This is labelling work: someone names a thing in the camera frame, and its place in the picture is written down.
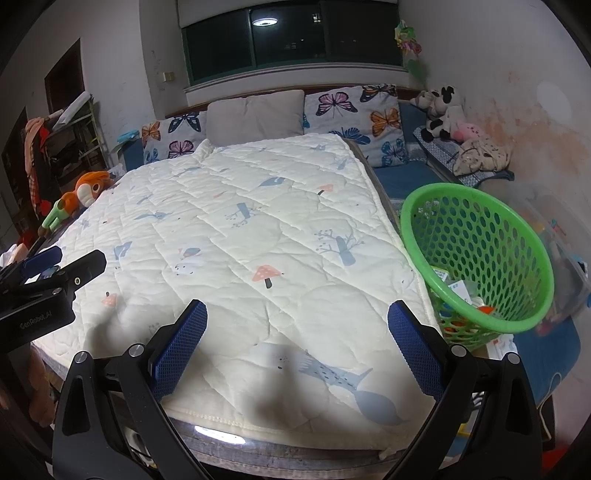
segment gray pillow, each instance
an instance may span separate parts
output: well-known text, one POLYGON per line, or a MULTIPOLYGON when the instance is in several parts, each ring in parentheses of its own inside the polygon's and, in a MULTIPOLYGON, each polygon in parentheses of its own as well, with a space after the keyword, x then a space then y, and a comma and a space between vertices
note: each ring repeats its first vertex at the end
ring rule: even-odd
POLYGON ((207 138, 217 147, 304 134, 304 91, 219 100, 207 108, 207 138))

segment doorway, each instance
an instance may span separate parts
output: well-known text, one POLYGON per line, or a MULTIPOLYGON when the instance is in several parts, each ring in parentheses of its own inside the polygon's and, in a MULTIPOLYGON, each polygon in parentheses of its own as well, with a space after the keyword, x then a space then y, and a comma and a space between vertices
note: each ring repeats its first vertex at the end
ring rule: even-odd
POLYGON ((4 170, 14 199, 17 201, 18 212, 12 215, 12 222, 19 234, 28 229, 36 228, 37 223, 37 217, 31 205, 29 181, 25 171, 24 139, 26 126, 27 111, 22 109, 2 151, 4 170))
POLYGON ((45 77, 45 90, 50 113, 66 109, 84 92, 80 39, 68 49, 45 77))

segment quilted mattress pad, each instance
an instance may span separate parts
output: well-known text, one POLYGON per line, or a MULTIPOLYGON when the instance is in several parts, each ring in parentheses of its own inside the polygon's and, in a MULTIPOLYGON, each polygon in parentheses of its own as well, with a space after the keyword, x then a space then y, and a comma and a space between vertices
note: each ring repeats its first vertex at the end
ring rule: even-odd
POLYGON ((101 250, 76 320, 36 341, 120 355, 191 299, 208 327, 168 415, 238 436, 325 449, 402 449, 424 396, 389 334, 404 300, 436 325, 423 279, 363 165, 336 135, 213 148, 127 173, 57 241, 101 250))

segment window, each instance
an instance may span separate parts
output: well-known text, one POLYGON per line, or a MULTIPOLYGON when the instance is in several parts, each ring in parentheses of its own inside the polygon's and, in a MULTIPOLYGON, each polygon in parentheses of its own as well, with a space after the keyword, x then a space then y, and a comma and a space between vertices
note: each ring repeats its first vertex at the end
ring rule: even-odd
POLYGON ((195 80, 254 67, 247 10, 208 18, 183 29, 189 73, 195 80))
POLYGON ((262 6, 251 11, 252 38, 256 64, 326 61, 320 5, 262 6), (257 25, 260 19, 277 20, 273 25, 257 25))
POLYGON ((191 83, 286 64, 402 65, 398 5, 373 0, 284 1, 183 29, 191 83))

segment orange butterfly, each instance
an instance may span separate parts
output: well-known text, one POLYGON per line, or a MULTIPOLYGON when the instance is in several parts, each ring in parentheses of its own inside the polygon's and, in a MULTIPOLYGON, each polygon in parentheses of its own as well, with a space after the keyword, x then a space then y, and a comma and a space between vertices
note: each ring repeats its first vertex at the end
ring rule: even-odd
POLYGON ((384 115, 380 112, 372 112, 369 119, 373 123, 371 131, 375 137, 383 134, 388 125, 393 128, 400 128, 400 117, 398 116, 398 110, 395 108, 392 108, 388 114, 384 111, 384 115))
POLYGON ((142 145, 146 146, 148 143, 148 137, 152 137, 154 140, 160 140, 160 122, 156 121, 153 124, 144 125, 142 127, 142 145))

